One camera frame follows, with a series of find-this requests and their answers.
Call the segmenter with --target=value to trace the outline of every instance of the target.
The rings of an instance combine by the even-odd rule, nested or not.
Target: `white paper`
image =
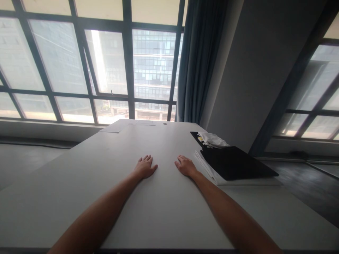
[[[102,129],[101,132],[119,133],[129,124],[134,125],[134,123],[130,121],[130,119],[119,119],[118,121]]]

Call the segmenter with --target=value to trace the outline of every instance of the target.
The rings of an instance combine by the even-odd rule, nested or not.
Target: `right hand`
[[[192,176],[194,173],[198,172],[197,168],[194,166],[194,163],[190,159],[186,158],[183,155],[179,155],[178,160],[180,161],[180,163],[178,161],[175,161],[174,164],[183,175]]]

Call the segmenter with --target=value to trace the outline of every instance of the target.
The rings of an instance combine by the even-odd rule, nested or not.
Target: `forearm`
[[[282,253],[260,225],[231,197],[196,171],[195,181],[225,234],[241,253]]]
[[[93,253],[112,229],[129,195],[141,180],[131,173],[85,210],[49,251],[54,253]]]

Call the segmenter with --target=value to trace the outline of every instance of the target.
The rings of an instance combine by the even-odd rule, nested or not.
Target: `white table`
[[[0,248],[50,248],[100,195],[126,177],[138,158],[159,165],[126,202],[103,249],[233,250],[195,184],[175,167],[200,149],[193,123],[128,125],[99,132],[0,192]],[[339,250],[339,230],[283,186],[224,186],[284,250]]]

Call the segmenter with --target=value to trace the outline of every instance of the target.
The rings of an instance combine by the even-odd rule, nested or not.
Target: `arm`
[[[178,170],[195,181],[222,230],[241,253],[282,253],[260,225],[225,192],[199,171],[193,162],[179,155]]]
[[[60,237],[48,254],[93,253],[111,231],[119,213],[135,186],[150,177],[158,165],[151,167],[153,158],[140,158],[134,171],[117,186],[95,201]]]

